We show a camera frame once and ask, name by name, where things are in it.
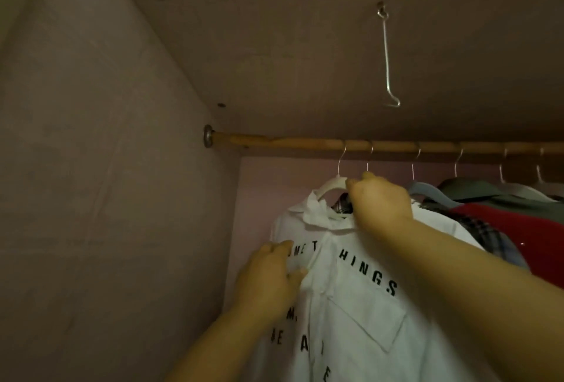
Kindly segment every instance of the underside of shelf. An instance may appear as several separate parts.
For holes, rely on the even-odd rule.
[[[135,1],[226,131],[420,141],[564,134],[564,0]],[[385,107],[379,1],[390,14],[399,109]]]

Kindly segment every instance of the white shirt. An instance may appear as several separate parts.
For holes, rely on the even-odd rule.
[[[459,223],[412,205],[427,225],[481,248]],[[288,270],[307,267],[300,297],[261,340],[245,381],[438,382],[494,378],[435,320],[435,299],[409,270],[379,250],[315,194],[274,223],[273,242],[291,239]]]

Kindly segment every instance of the metal hanger hook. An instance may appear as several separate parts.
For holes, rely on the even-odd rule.
[[[372,140],[367,140],[370,143],[370,156],[368,157],[368,160],[366,161],[366,171],[368,170],[368,164],[370,162],[370,160],[372,159],[372,152],[374,152],[374,142]]]
[[[341,177],[341,159],[343,159],[343,156],[345,156],[345,152],[347,151],[347,140],[343,140],[343,143],[345,144],[345,150],[343,150],[341,158],[339,158],[339,162],[337,163],[337,177]]]
[[[455,161],[455,177],[458,177],[458,172],[457,172],[456,168],[458,166],[458,162],[460,161],[460,158],[462,158],[463,153],[464,153],[464,148],[462,147],[462,145],[460,145],[459,157],[456,158],[456,161]]]
[[[499,163],[499,181],[503,184],[505,179],[503,178],[503,163],[507,159],[507,148],[503,148],[503,160]]]
[[[378,16],[382,19],[382,30],[384,31],[384,57],[386,59],[386,89],[388,94],[394,100],[394,103],[388,103],[386,106],[398,108],[402,105],[402,102],[391,92],[390,88],[390,57],[388,56],[387,48],[387,30],[386,21],[390,18],[390,15],[386,11],[386,6],[384,2],[378,2]]]
[[[419,148],[419,152],[417,152],[417,156],[415,157],[415,159],[411,163],[411,178],[412,178],[413,181],[415,181],[415,161],[417,161],[419,159],[419,155],[421,155],[421,145],[419,145],[418,142],[415,142],[415,144]]]
[[[541,160],[544,158],[544,148],[542,146],[540,147],[539,156]],[[539,161],[536,165],[536,176],[537,179],[539,180],[539,183],[544,183],[543,177],[540,173],[540,162],[541,161]]]

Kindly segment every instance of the dark green garment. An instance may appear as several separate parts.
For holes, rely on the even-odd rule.
[[[499,210],[541,217],[564,225],[564,204],[542,203],[506,195],[484,180],[457,177],[442,182],[439,189],[450,199],[461,203],[479,203]]]

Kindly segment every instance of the forearm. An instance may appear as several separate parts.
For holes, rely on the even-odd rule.
[[[221,315],[177,364],[166,382],[236,380],[263,333],[251,315],[231,310]]]
[[[383,240],[461,315],[502,375],[564,380],[561,289],[418,221]]]

